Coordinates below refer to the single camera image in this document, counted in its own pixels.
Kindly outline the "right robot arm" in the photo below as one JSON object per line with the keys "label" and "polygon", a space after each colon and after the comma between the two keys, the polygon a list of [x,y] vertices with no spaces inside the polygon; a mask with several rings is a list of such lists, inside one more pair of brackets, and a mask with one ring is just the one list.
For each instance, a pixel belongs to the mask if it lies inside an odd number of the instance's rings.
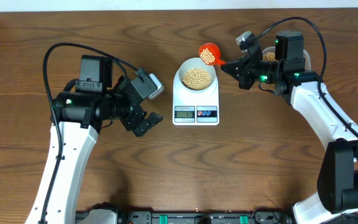
{"label": "right robot arm", "polygon": [[307,120],[324,147],[317,191],[292,207],[294,223],[332,223],[358,211],[358,125],[328,93],[319,75],[306,69],[301,32],[276,34],[275,59],[265,60],[256,36],[247,31],[236,42],[244,53],[221,70],[245,90],[274,84],[281,96]]}

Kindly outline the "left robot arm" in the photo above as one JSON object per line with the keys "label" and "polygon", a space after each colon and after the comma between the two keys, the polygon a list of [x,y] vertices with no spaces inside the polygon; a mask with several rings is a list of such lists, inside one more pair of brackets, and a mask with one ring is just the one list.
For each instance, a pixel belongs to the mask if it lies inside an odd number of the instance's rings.
{"label": "left robot arm", "polygon": [[57,124],[50,130],[49,153],[40,187],[27,223],[74,223],[85,168],[102,123],[118,119],[137,137],[163,120],[140,106],[163,92],[153,73],[143,68],[130,79],[112,83],[112,68],[121,63],[107,57],[83,55],[80,77],[70,81],[53,100]]}

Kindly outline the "red plastic measuring scoop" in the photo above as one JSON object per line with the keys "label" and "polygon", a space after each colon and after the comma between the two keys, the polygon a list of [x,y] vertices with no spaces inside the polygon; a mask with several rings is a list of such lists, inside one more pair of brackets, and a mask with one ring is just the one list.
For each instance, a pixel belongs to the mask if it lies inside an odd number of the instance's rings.
{"label": "red plastic measuring scoop", "polygon": [[200,52],[205,48],[208,48],[216,58],[215,62],[212,65],[223,65],[226,63],[225,61],[221,60],[221,53],[218,46],[212,42],[205,43],[199,48],[198,50],[199,56],[200,56]]}

